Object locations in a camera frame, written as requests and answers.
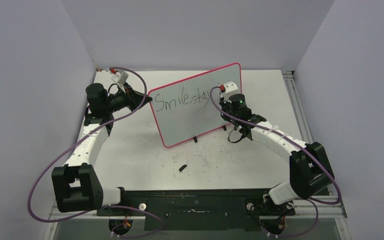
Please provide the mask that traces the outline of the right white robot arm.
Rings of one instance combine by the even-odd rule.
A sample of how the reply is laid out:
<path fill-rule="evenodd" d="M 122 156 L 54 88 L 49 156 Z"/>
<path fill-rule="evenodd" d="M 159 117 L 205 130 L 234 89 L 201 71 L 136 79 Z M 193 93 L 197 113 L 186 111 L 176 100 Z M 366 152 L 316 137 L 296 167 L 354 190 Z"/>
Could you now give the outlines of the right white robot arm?
<path fill-rule="evenodd" d="M 271 188 L 262 201 L 267 213 L 276 214 L 284 203 L 297 198 L 307 200 L 334 182 L 322 144 L 308 143 L 285 134 L 264 117 L 254 114 L 241 93 L 223 93 L 219 105 L 222 118 L 234 125 L 241 139 L 263 144 L 288 162 L 289 179 Z"/>

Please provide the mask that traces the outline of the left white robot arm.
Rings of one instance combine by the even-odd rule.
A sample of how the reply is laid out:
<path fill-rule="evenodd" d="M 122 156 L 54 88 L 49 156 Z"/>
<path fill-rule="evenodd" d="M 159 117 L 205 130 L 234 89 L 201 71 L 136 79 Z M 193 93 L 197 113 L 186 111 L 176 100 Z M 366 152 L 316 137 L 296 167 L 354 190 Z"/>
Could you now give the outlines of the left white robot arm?
<path fill-rule="evenodd" d="M 129 210 L 123 198 L 123 187 L 102 187 L 94 170 L 99 152 L 114 126 L 113 113 L 124 108 L 140 109 L 152 97 L 140 93 L 125 83 L 116 93 L 108 93 L 101 83 L 86 89 L 88 107 L 85 110 L 82 142 L 76 146 L 63 166 L 51 173 L 57 208 L 62 213 L 99 210 L 109 206 L 116 215 Z"/>

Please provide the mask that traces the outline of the pink framed whiteboard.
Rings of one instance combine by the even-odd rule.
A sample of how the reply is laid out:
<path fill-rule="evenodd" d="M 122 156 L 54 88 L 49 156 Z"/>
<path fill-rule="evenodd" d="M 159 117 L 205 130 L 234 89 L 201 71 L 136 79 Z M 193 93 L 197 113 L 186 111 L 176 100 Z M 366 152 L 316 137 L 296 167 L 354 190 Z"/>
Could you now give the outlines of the pink framed whiteboard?
<path fill-rule="evenodd" d="M 227 125 L 212 103 L 219 101 L 220 92 L 211 88 L 230 82 L 242 89 L 238 62 L 151 89 L 150 106 L 163 146 L 171 148 Z"/>

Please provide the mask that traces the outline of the black marker cap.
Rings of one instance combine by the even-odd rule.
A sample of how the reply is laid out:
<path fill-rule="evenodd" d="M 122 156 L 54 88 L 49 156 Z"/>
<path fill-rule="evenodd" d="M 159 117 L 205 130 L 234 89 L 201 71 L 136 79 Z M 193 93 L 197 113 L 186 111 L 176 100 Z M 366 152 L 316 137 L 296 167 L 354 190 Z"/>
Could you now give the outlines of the black marker cap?
<path fill-rule="evenodd" d="M 186 167 L 187 167 L 186 164 L 182 165 L 182 166 L 179 168 L 179 172 L 182 172 Z"/>

